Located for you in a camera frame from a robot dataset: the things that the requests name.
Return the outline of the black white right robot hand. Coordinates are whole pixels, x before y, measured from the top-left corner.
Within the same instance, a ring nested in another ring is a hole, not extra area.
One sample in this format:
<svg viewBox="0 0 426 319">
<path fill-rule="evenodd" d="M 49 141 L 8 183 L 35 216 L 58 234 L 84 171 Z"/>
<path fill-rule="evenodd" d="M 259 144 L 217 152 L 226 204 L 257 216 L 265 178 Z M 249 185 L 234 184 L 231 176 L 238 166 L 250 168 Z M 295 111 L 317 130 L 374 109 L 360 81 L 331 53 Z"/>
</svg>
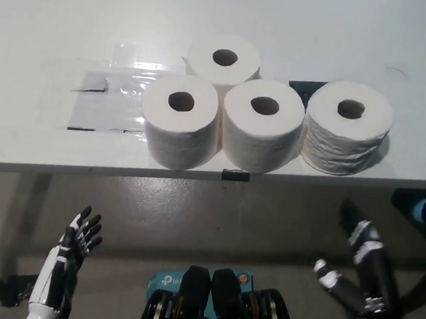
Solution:
<svg viewBox="0 0 426 319">
<path fill-rule="evenodd" d="M 344 199 L 340 224 L 346 233 L 360 284 L 355 285 L 327 261 L 318 259 L 313 270 L 320 286 L 360 317 L 401 319 L 403 311 L 393 267 L 372 220 L 354 202 Z"/>
</svg>

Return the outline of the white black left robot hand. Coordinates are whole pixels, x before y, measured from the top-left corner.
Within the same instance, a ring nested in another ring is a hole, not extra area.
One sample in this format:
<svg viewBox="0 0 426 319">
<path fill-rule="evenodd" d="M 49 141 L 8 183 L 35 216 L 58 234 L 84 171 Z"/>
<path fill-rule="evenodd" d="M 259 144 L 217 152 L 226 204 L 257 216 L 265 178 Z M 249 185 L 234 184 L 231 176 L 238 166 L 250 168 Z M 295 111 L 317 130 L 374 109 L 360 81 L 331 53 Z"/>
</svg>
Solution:
<svg viewBox="0 0 426 319">
<path fill-rule="evenodd" d="M 38 304 L 52 311 L 54 319 L 68 319 L 77 273 L 85 258 L 103 240 L 101 215 L 91 217 L 89 205 L 76 215 L 58 243 L 50 250 L 33 287 L 29 306 Z"/>
</svg>

